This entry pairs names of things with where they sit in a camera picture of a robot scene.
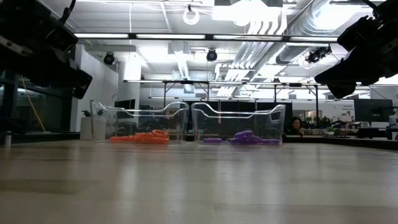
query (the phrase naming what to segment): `table top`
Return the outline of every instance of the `table top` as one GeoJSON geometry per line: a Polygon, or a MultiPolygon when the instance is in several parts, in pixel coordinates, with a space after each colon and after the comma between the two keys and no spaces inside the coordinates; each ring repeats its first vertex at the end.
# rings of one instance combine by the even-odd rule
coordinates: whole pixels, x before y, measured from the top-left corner
{"type": "Polygon", "coordinates": [[[0,149],[0,223],[397,223],[398,154],[328,144],[0,149]]]}

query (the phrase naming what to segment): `glass wall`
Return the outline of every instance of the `glass wall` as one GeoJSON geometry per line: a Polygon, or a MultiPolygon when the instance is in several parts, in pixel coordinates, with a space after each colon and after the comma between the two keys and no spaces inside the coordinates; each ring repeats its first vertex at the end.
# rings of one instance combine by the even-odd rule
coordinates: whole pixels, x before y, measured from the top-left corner
{"type": "Polygon", "coordinates": [[[33,105],[46,131],[69,131],[71,91],[51,87],[43,88],[34,85],[26,78],[25,84],[27,91],[23,86],[21,77],[11,72],[7,72],[6,76],[0,77],[0,111],[2,111],[4,119],[17,123],[22,131],[43,131],[32,108],[33,105]],[[7,108],[3,108],[3,100],[7,101],[7,108]]]}

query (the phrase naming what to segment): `transparent storage container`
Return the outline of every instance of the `transparent storage container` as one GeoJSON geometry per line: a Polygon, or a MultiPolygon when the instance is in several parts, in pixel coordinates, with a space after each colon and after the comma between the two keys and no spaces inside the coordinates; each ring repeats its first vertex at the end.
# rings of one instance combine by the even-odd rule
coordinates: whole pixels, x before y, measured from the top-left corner
{"type": "Polygon", "coordinates": [[[282,144],[285,105],[255,112],[215,111],[207,103],[192,104],[195,140],[203,144],[282,144]]]}
{"type": "Polygon", "coordinates": [[[180,144],[189,106],[172,102],[162,110],[126,110],[91,100],[92,139],[99,142],[180,144]]]}

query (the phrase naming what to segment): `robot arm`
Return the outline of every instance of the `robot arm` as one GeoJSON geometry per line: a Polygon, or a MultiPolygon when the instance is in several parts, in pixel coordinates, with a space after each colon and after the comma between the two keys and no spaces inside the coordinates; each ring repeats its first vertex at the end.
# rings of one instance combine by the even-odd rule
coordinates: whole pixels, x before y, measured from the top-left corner
{"type": "Polygon", "coordinates": [[[75,2],[57,20],[36,0],[0,1],[0,70],[40,86],[73,88],[73,96],[82,99],[92,77],[70,66],[68,54],[78,39],[64,25],[75,2]]]}
{"type": "Polygon", "coordinates": [[[337,98],[352,94],[357,82],[372,85],[398,73],[398,1],[378,6],[363,1],[374,9],[375,18],[362,17],[347,28],[337,40],[348,51],[346,59],[315,77],[337,98]]]}

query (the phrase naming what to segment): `potted plant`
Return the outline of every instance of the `potted plant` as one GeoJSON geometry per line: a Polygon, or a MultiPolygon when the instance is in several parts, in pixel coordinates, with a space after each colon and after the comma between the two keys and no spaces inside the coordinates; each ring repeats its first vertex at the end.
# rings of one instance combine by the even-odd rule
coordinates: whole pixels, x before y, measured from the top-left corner
{"type": "Polygon", "coordinates": [[[334,135],[334,134],[335,134],[335,129],[332,126],[330,126],[328,128],[328,135],[334,135]]]}

